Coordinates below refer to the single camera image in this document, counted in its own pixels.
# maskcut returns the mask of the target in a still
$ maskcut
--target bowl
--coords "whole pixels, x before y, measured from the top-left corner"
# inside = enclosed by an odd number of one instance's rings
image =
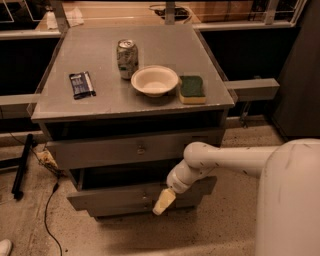
[[[138,69],[131,77],[132,86],[149,97],[160,97],[174,89],[178,83],[176,72],[157,65]]]

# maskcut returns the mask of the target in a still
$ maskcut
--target green sponge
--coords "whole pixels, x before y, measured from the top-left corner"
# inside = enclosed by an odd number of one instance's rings
[[[203,81],[200,76],[181,76],[179,98],[183,104],[204,104],[206,96],[203,92]]]

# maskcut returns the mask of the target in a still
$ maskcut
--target gray tabletop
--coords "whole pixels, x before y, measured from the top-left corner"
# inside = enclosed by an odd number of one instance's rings
[[[139,67],[162,65],[179,76],[200,75],[205,105],[184,105],[175,93],[150,98],[120,77],[116,48],[132,39],[139,50]],[[73,99],[69,74],[90,73],[96,97]],[[233,100],[191,25],[159,25],[69,29],[45,83],[34,122],[87,120],[228,109]]]

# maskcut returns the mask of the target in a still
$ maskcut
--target drawer front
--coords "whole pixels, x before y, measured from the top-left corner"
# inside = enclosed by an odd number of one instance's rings
[[[171,208],[196,206],[204,195],[212,193],[216,177],[207,177],[193,184],[192,189],[178,194]],[[151,212],[166,185],[148,183],[71,193],[67,196],[75,210],[87,210],[91,217]]]
[[[126,138],[57,141],[49,142],[47,148],[59,168],[68,170],[182,158],[189,143],[219,144],[223,134],[223,129],[212,128]]]

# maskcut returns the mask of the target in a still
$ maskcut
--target soda can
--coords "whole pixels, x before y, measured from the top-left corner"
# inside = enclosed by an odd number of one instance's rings
[[[131,79],[139,68],[138,48],[130,39],[122,39],[118,42],[117,61],[120,76],[123,79]]]

